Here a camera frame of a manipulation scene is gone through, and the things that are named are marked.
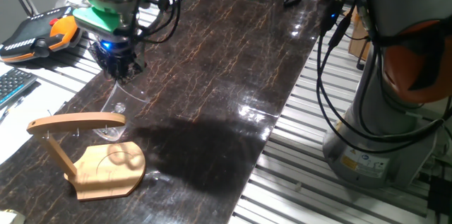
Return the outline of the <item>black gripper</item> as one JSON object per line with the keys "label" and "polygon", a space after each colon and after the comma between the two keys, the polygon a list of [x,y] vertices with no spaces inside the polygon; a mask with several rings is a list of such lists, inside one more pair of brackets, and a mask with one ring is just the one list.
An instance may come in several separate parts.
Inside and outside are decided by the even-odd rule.
{"label": "black gripper", "polygon": [[98,40],[88,48],[107,81],[132,81],[143,73],[142,61],[131,41]]}

